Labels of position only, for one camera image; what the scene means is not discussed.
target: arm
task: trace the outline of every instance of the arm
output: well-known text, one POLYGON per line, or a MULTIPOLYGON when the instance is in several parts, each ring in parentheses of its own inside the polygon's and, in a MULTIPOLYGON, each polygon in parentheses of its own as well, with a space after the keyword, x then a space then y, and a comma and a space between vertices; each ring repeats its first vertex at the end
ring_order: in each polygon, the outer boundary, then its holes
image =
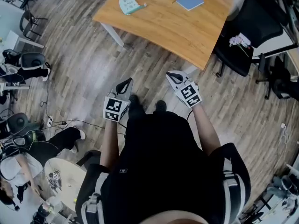
POLYGON ((31 188, 32 188, 33 192, 39 195, 38 188, 36 187, 36 185, 33 181, 33 176, 31 174, 31 171, 30 171, 30 168, 28 166, 28 163, 27 163, 27 160, 26 160, 25 156, 22 155, 22 154, 19 154, 15 157, 15 159, 18 161, 20 167, 22 168, 22 171, 23 171, 26 179, 28 181, 30 181, 31 188))
POLYGON ((117 123, 108 120, 105 127, 100 165, 112 169, 119 157, 117 123))
POLYGON ((219 138, 202 105, 197 104, 192 109, 202 150, 210 155, 215 149, 221 147, 219 138))

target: floor plank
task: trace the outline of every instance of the floor plank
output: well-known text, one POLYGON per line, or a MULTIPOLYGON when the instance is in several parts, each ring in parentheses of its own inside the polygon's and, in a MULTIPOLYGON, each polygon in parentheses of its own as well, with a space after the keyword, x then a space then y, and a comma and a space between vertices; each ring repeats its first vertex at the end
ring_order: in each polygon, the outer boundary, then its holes
MULTIPOLYGON (((55 121, 80 119, 105 126, 102 109, 105 95, 120 78, 132 77, 135 92, 146 112, 151 113, 159 99, 166 101, 169 111, 187 117, 189 109, 174 97, 165 78, 169 70, 181 70, 190 65, 163 48, 145 39, 119 31, 125 42, 119 47, 113 38, 92 17, 105 0, 38 0, 31 8, 36 17, 46 17, 38 30, 42 37, 36 39, 45 48, 42 53, 52 66, 49 80, 47 113, 55 121)), ((217 78, 220 61, 211 55, 204 71, 192 77, 199 84, 204 107, 222 144, 236 144, 249 170, 252 182, 252 203, 265 189, 273 174, 285 169, 298 151, 299 103, 293 99, 279 100, 273 93, 265 100, 267 85, 255 84, 261 78, 252 65, 249 75, 241 77, 226 68, 223 77, 217 78), (280 125, 287 124, 289 141, 280 142, 280 125)), ((28 91, 19 91, 15 110, 26 113, 32 121, 46 118, 47 83, 40 78, 31 80, 28 91)), ((126 124, 127 115, 122 124, 126 124)), ((199 143, 194 118, 190 125, 199 143)), ((103 129, 73 122, 86 132, 87 138, 79 159, 89 149, 101 148, 103 129)), ((55 128, 50 130, 54 135, 55 128)), ((119 126, 119 132, 125 132, 119 126)), ((120 146, 124 138, 119 135, 120 146)))

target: white sneaker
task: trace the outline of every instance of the white sneaker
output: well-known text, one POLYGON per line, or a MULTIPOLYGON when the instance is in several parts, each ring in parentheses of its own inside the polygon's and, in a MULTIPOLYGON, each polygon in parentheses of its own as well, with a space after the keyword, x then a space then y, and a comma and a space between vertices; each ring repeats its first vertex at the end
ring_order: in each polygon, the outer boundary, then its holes
POLYGON ((47 74, 46 77, 43 77, 43 81, 47 81, 48 78, 49 78, 49 74, 50 74, 50 72, 51 72, 51 69, 50 69, 50 68, 47 68, 47 70, 48 70, 48 74, 47 74))
POLYGON ((84 133, 83 130, 78 129, 80 131, 80 139, 84 140, 86 138, 86 134, 84 133))
POLYGON ((77 153, 78 152, 78 150, 77 150, 77 148, 76 148, 76 146, 74 145, 74 147, 71 149, 71 152, 73 153, 73 154, 75 154, 75 153, 77 153))

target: blue notebook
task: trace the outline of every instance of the blue notebook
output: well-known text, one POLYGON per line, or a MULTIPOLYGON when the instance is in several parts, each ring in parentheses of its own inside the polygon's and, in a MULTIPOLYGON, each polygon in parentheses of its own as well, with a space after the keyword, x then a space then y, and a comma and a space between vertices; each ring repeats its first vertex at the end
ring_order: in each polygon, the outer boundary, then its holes
POLYGON ((188 11, 204 3, 203 0, 176 0, 176 2, 188 11))

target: white shirt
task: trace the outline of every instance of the white shirt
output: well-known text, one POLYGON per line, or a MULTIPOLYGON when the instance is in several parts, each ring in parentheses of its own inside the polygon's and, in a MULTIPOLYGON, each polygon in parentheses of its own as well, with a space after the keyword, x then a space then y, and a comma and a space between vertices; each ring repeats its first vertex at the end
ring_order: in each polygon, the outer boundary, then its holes
MULTIPOLYGON (((36 177, 43 170, 41 163, 29 154, 23 155, 27 160, 32 177, 36 177)), ((15 156, 4 159, 0 163, 0 171, 3 177, 12 185, 23 186, 29 181, 23 174, 21 166, 15 156)))

